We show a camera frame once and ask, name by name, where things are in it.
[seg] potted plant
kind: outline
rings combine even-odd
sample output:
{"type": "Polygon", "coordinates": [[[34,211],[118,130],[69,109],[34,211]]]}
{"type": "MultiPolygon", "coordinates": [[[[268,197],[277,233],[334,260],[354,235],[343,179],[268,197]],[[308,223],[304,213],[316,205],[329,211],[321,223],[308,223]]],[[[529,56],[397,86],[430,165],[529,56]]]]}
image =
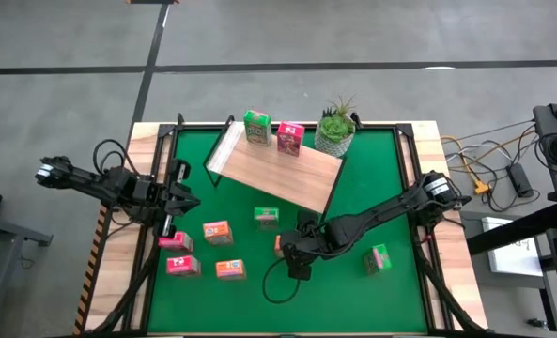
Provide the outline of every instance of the potted plant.
{"type": "Polygon", "coordinates": [[[347,116],[354,108],[351,106],[353,98],[345,102],[339,96],[339,100],[339,104],[331,102],[332,105],[322,111],[316,128],[316,149],[335,157],[345,155],[355,133],[355,123],[347,116]]]}

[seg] green mat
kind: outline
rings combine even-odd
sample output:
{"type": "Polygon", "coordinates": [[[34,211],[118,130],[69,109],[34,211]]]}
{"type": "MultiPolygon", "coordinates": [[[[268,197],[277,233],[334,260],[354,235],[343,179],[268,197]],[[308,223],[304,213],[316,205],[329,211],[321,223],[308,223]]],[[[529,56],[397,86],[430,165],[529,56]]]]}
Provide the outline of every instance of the green mat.
{"type": "MultiPolygon", "coordinates": [[[[179,136],[178,156],[193,168],[185,184],[202,202],[174,222],[194,239],[202,275],[166,275],[165,260],[175,254],[162,251],[149,332],[426,332],[405,216],[366,233],[342,256],[318,259],[312,280],[302,282],[291,302],[267,302],[261,280],[276,260],[273,245],[281,230],[257,230],[254,207],[280,208],[281,229],[295,226],[300,207],[226,177],[213,188],[202,165],[217,135],[218,131],[184,131],[179,136]],[[203,239],[202,223],[221,220],[228,220],[232,228],[231,247],[214,247],[203,239]],[[362,254],[381,243],[387,245],[393,268],[368,277],[362,254]],[[215,262],[238,258],[244,260],[247,280],[219,280],[215,262]]],[[[304,144],[313,147],[312,131],[305,134],[304,144]]],[[[358,131],[328,217],[363,211],[401,192],[393,132],[358,131]]],[[[283,299],[295,283],[281,264],[269,278],[268,292],[283,299]]]]}

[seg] wooden board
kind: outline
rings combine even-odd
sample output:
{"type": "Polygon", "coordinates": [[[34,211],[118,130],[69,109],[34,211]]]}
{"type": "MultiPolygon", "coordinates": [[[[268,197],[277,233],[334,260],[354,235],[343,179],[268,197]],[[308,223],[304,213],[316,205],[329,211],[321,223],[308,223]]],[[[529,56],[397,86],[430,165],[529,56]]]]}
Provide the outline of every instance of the wooden board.
{"type": "MultiPolygon", "coordinates": [[[[413,126],[415,145],[423,172],[435,170],[449,176],[439,130],[435,121],[364,122],[365,125],[393,125],[395,123],[410,123],[413,126]]],[[[134,124],[128,152],[130,153],[136,169],[141,173],[148,173],[150,170],[150,164],[155,150],[155,142],[157,140],[157,130],[160,124],[171,124],[171,122],[143,122],[134,124]]],[[[209,123],[187,123],[187,125],[205,124],[209,123]]],[[[413,177],[411,154],[406,146],[407,140],[401,137],[401,141],[406,164],[405,169],[408,173],[408,177],[413,177]]],[[[164,147],[164,154],[167,154],[166,149],[167,146],[164,147]]],[[[162,156],[162,163],[165,163],[165,159],[166,156],[162,156]]],[[[460,221],[459,213],[454,211],[447,212],[446,217],[460,221]]],[[[91,311],[87,316],[85,327],[87,330],[94,329],[96,324],[100,323],[102,319],[108,315],[109,311],[113,309],[121,298],[123,292],[125,292],[132,269],[132,265],[126,264],[125,255],[127,254],[133,257],[136,250],[136,235],[137,234],[126,233],[116,238],[114,235],[113,238],[107,240],[104,252],[102,256],[99,257],[99,259],[102,259],[99,274],[113,275],[114,278],[112,280],[103,278],[97,280],[92,296],[93,303],[91,311]]],[[[472,261],[466,245],[464,230],[455,224],[442,222],[435,229],[435,240],[439,247],[441,268],[447,287],[468,315],[477,324],[486,328],[487,319],[483,310],[483,303],[478,291],[478,285],[474,277],[472,261]]],[[[425,251],[425,254],[427,257],[430,256],[428,251],[425,251]]],[[[429,294],[433,305],[437,328],[443,328],[439,297],[434,287],[429,287],[429,294]]],[[[132,320],[135,321],[139,318],[142,312],[141,305],[142,301],[137,301],[137,306],[134,308],[135,314],[132,320]]]]}
{"type": "Polygon", "coordinates": [[[233,122],[216,147],[208,169],[224,177],[324,213],[342,160],[307,146],[299,157],[279,152],[276,136],[269,146],[250,143],[242,122],[233,122]]]}

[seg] concrete floor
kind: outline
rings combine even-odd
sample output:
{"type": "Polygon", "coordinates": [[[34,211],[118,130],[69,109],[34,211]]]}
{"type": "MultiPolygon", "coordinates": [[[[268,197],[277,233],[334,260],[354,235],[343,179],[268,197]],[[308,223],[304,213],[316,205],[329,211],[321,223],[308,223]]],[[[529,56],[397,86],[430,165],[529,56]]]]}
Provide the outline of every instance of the concrete floor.
{"type": "MultiPolygon", "coordinates": [[[[0,68],[144,66],[159,10],[120,0],[0,0],[0,68]]],[[[557,59],[557,0],[197,0],[170,8],[157,64],[538,59],[557,59]]],[[[70,333],[98,202],[41,188],[33,175],[40,157],[67,155],[91,168],[98,141],[126,140],[141,80],[0,75],[1,216],[54,234],[50,248],[24,249],[37,264],[17,269],[1,337],[70,333]]],[[[156,74],[143,120],[173,121],[181,112],[189,121],[217,121],[247,108],[317,120],[337,95],[355,95],[365,120],[437,120],[442,134],[462,136],[529,119],[535,105],[557,102],[557,68],[156,74]]],[[[504,141],[524,128],[488,137],[504,141]]],[[[549,175],[532,152],[522,163],[534,188],[549,192],[549,175]]],[[[487,164],[505,162],[494,155],[487,164]]],[[[470,193],[466,176],[453,178],[470,193]]],[[[497,194],[509,199],[509,184],[497,194]]],[[[510,213],[547,204],[542,197],[510,213]]],[[[466,209],[487,211],[477,200],[466,209]]],[[[492,329],[557,336],[523,324],[543,317],[536,290],[480,287],[492,329]]]]}

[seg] small box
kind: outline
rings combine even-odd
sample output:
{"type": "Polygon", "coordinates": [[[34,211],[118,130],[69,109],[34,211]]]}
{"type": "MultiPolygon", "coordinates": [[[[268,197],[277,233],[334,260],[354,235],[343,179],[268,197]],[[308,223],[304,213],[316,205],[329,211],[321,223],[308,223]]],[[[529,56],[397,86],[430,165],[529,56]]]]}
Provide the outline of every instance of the small box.
{"type": "Polygon", "coordinates": [[[384,244],[375,245],[364,254],[364,265],[369,275],[391,268],[391,258],[384,244]]]}
{"type": "Polygon", "coordinates": [[[305,127],[294,123],[280,122],[280,128],[276,132],[278,139],[278,151],[288,155],[299,157],[299,149],[303,140],[305,127]]]}
{"type": "Polygon", "coordinates": [[[215,263],[215,272],[219,279],[238,280],[246,279],[247,271],[244,268],[242,259],[215,263]]]}
{"type": "Polygon", "coordinates": [[[233,243],[232,230],[228,221],[203,224],[205,240],[211,245],[229,245],[233,243]]]}
{"type": "Polygon", "coordinates": [[[244,114],[244,130],[247,141],[269,146],[271,143],[271,119],[269,115],[248,110],[244,114]]]}
{"type": "Polygon", "coordinates": [[[201,262],[191,255],[167,258],[165,271],[174,276],[195,276],[201,274],[201,262]]]}
{"type": "Polygon", "coordinates": [[[280,247],[280,235],[276,236],[276,242],[274,243],[274,254],[278,258],[282,258],[285,256],[285,253],[282,252],[282,248],[280,247]]]}
{"type": "Polygon", "coordinates": [[[278,228],[278,207],[256,207],[253,217],[259,229],[271,230],[278,228]]]}
{"type": "Polygon", "coordinates": [[[194,250],[194,240],[183,231],[177,231],[173,238],[159,238],[160,248],[173,252],[191,254],[194,250]]]}

